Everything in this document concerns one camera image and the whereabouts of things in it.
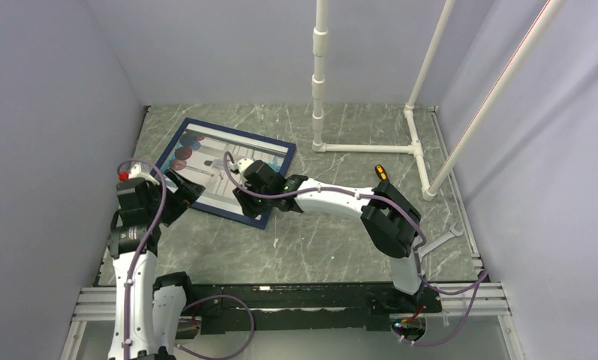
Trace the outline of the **yellow black screwdriver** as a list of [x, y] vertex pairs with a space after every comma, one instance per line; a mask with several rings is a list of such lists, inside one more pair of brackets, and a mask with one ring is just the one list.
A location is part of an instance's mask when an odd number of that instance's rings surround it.
[[387, 173], [386, 173], [385, 169], [384, 169], [384, 168], [383, 168], [381, 165], [377, 164], [377, 165], [374, 167], [374, 171], [375, 171], [375, 173], [376, 173], [377, 177], [378, 177], [378, 178], [379, 178], [381, 181], [388, 181], [388, 180], [389, 180], [389, 177], [388, 177], [388, 175], [387, 175]]

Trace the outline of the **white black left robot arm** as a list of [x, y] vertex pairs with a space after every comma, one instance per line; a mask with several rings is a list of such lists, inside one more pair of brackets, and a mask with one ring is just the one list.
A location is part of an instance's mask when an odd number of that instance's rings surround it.
[[180, 316], [194, 309], [197, 296], [185, 272], [156, 274], [160, 226], [176, 221], [204, 190], [172, 170], [159, 180], [139, 167], [120, 175], [108, 239], [116, 280], [109, 359], [174, 359]]

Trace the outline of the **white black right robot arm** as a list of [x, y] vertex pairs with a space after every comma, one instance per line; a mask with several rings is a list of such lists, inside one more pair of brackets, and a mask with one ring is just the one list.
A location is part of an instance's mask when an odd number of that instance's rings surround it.
[[244, 216], [255, 219], [270, 209], [317, 212], [360, 222], [372, 243], [388, 256], [394, 301], [412, 311], [423, 300], [422, 273], [414, 252], [421, 239], [421, 214], [385, 175], [375, 187], [342, 187], [306, 175], [283, 177], [261, 160], [224, 159], [228, 179], [236, 186]]

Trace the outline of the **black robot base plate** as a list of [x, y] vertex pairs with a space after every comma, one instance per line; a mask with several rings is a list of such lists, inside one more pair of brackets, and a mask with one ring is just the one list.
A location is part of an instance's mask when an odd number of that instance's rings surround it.
[[226, 332], [364, 329], [387, 331], [392, 321], [442, 311], [440, 296], [416, 295], [390, 282], [193, 284], [180, 315], [200, 321], [204, 335]]

